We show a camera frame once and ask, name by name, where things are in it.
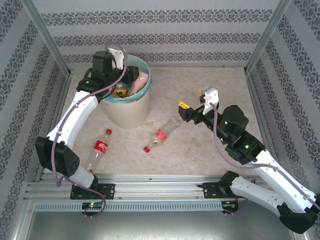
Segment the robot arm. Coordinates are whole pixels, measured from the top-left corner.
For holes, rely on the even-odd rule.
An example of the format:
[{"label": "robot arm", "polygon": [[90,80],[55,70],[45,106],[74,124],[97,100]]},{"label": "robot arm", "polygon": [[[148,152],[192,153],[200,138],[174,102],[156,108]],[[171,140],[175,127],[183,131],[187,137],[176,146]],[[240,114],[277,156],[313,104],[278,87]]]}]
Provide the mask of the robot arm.
[{"label": "robot arm", "polygon": [[[180,102],[179,114],[184,121],[193,120],[196,125],[202,122],[212,131],[214,110],[211,104],[214,104],[216,108],[219,107],[218,92],[210,86],[201,91],[199,99],[203,105],[196,110]],[[248,122],[249,120],[238,106],[229,106],[222,114],[218,113],[217,137],[222,144],[227,144],[225,150],[229,156],[243,167],[254,167],[260,164],[273,166],[274,168],[258,167],[254,170],[274,191],[257,186],[231,171],[221,178],[220,190],[223,193],[232,192],[256,202],[275,213],[292,231],[304,233],[314,224],[319,212],[309,199],[319,204],[320,196],[297,182],[277,163],[266,147],[245,130]],[[304,197],[288,179],[297,185],[307,197]]]},{"label": "robot arm", "polygon": [[[79,157],[72,151],[72,148],[87,117],[109,91],[106,88],[122,75],[123,61],[123,52],[112,48],[108,48],[108,51],[97,51],[94,54],[92,68],[85,73],[84,78],[79,82],[76,88],[77,92],[65,115],[46,137],[39,136],[35,141],[35,148],[42,167],[53,170],[51,152],[53,142],[58,135],[54,149],[56,172],[83,187],[93,190],[97,188],[98,178],[80,166]],[[139,68],[129,66],[121,80],[129,84],[136,80],[138,76]],[[80,100],[96,92],[99,93],[88,97],[77,105]],[[63,125],[63,130],[58,132],[64,119],[66,119],[66,122]]]}]

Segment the yellow object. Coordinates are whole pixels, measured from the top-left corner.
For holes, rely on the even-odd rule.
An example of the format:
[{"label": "yellow object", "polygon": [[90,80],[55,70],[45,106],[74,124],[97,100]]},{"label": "yellow object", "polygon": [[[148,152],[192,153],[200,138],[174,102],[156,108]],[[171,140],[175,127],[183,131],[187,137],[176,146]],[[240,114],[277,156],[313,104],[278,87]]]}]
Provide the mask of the yellow object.
[{"label": "yellow object", "polygon": [[189,109],[189,105],[185,104],[183,101],[179,101],[179,107],[182,107],[183,109]]},{"label": "yellow object", "polygon": [[128,94],[127,89],[115,89],[113,93],[121,98],[125,98]]}]

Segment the white bucket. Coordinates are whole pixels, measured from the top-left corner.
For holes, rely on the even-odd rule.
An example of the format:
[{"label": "white bucket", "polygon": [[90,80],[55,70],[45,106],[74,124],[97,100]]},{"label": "white bucket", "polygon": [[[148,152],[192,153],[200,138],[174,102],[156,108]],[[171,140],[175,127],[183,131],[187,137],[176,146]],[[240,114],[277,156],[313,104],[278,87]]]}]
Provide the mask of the white bucket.
[{"label": "white bucket", "polygon": [[141,71],[149,74],[147,85],[139,93],[125,97],[127,101],[120,101],[113,97],[102,100],[112,122],[124,129],[136,128],[143,124],[150,111],[151,71],[148,65],[136,56],[128,55],[128,65],[137,66]]},{"label": "white bucket", "polygon": [[150,111],[150,91],[128,104],[103,100],[108,116],[117,126],[132,129],[140,126],[148,118]]}]

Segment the patterned wallpaper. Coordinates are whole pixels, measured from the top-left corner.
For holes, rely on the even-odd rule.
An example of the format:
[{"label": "patterned wallpaper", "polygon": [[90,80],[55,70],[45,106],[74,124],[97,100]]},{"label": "patterned wallpaper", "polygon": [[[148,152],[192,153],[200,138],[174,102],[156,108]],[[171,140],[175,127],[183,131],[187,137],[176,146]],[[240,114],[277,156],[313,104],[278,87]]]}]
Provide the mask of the patterned wallpaper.
[{"label": "patterned wallpaper", "polygon": [[70,68],[108,41],[150,66],[244,67],[279,0],[34,0]]},{"label": "patterned wallpaper", "polygon": [[0,3],[0,239],[34,180],[36,138],[49,132],[64,76],[19,0]]},{"label": "patterned wallpaper", "polygon": [[[251,77],[279,163],[320,193],[320,0],[293,0]],[[320,219],[311,228],[320,239]]]}]

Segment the pink object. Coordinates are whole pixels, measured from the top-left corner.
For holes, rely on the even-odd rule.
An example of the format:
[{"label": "pink object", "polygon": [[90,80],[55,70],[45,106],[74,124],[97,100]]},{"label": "pink object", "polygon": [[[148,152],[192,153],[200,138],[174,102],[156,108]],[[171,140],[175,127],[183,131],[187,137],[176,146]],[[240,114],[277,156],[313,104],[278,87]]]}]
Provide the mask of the pink object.
[{"label": "pink object", "polygon": [[144,88],[144,86],[147,84],[148,79],[149,79],[148,73],[145,73],[143,71],[139,71],[138,78],[133,82],[133,84],[130,87],[130,90],[126,96],[130,97],[132,95],[135,95],[137,93],[137,91],[141,91]]}]

